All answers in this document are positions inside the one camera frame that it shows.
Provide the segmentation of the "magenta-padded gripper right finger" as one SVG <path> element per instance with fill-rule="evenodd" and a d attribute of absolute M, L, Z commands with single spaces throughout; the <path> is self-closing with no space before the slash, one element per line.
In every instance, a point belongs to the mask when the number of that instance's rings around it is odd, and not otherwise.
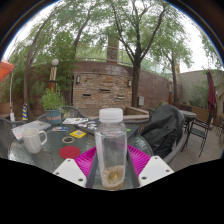
<path fill-rule="evenodd" d="M 130 145 L 127 148 L 128 167 L 134 188 L 143 187 L 173 173 L 159 156 L 149 156 Z"/>

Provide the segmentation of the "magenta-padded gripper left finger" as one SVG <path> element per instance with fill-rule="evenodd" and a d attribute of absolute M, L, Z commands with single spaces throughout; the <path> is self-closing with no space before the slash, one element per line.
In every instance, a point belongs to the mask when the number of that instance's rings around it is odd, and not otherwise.
<path fill-rule="evenodd" d="M 98 158 L 93 147 L 75 159 L 66 159 L 53 174 L 84 188 L 94 185 Z"/>

